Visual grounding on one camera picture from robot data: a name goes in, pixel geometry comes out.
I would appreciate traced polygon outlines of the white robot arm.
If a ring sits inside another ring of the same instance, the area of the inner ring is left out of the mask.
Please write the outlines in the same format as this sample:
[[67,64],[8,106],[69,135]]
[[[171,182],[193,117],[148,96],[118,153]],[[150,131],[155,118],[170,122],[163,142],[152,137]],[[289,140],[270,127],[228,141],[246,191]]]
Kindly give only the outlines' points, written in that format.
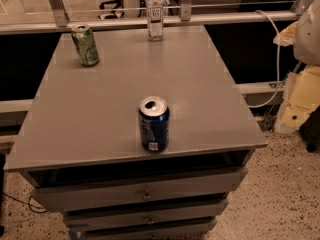
[[320,0],[314,0],[300,19],[275,38],[276,44],[293,45],[294,57],[305,64],[285,80],[283,101],[274,129],[289,134],[298,130],[320,106]]

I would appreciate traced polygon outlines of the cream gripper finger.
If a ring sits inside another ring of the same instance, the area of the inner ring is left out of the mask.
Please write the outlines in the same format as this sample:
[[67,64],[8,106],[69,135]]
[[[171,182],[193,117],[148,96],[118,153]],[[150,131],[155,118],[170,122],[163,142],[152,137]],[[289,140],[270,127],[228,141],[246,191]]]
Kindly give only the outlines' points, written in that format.
[[285,29],[280,31],[273,39],[273,43],[283,47],[293,45],[295,41],[297,25],[298,22],[295,21],[289,26],[287,26]]
[[282,134],[298,130],[319,106],[320,67],[307,65],[300,73],[290,72],[274,130]]

